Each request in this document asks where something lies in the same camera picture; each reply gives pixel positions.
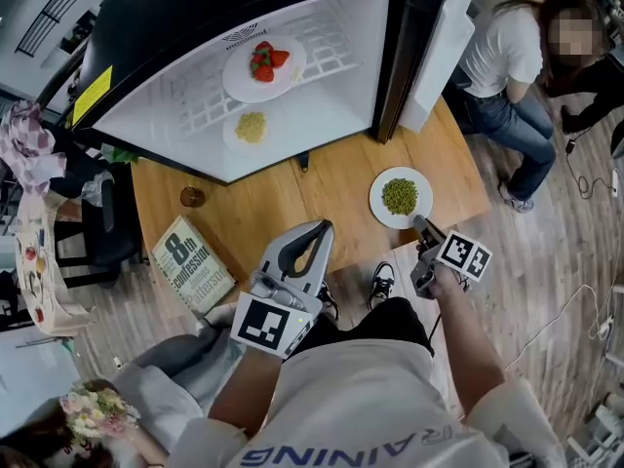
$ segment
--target yellow food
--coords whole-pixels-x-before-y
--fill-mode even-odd
[[[236,135],[245,142],[257,144],[262,141],[266,132],[264,113],[248,113],[241,116],[236,127]]]

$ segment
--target white wire rack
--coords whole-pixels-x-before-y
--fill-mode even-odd
[[[287,22],[271,29],[270,33],[291,36],[305,48],[306,66],[294,87],[361,64],[329,12]],[[221,76],[230,54],[228,50],[208,56],[171,81],[176,124],[182,138],[202,134],[214,123],[246,106],[223,89]]]

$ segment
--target white plate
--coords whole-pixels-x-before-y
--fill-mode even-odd
[[[223,123],[223,142],[225,146],[234,154],[245,157],[258,157],[269,151],[274,143],[274,136],[277,125],[281,122],[280,106],[275,102],[267,102],[263,105],[249,105],[240,111],[228,116]],[[264,113],[266,118],[266,131],[264,137],[258,143],[250,143],[239,138],[236,133],[236,127],[241,116],[249,113]]]
[[[394,178],[405,178],[416,185],[416,208],[410,215],[391,214],[383,204],[383,186]],[[428,216],[433,208],[433,191],[429,181],[420,172],[408,167],[395,167],[379,174],[370,187],[370,209],[377,220],[393,229],[409,229],[417,215]]]
[[[254,79],[250,67],[255,47],[264,41],[269,42],[275,50],[291,53],[282,67],[273,70],[275,79],[271,83],[258,82]],[[306,59],[307,54],[303,45],[290,36],[258,36],[237,47],[228,58],[223,69],[223,88],[240,102],[265,102],[277,98],[289,90],[301,76]]]

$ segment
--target book cover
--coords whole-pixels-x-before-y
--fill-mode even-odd
[[[236,286],[220,258],[183,216],[175,220],[152,255],[165,279],[198,319]]]

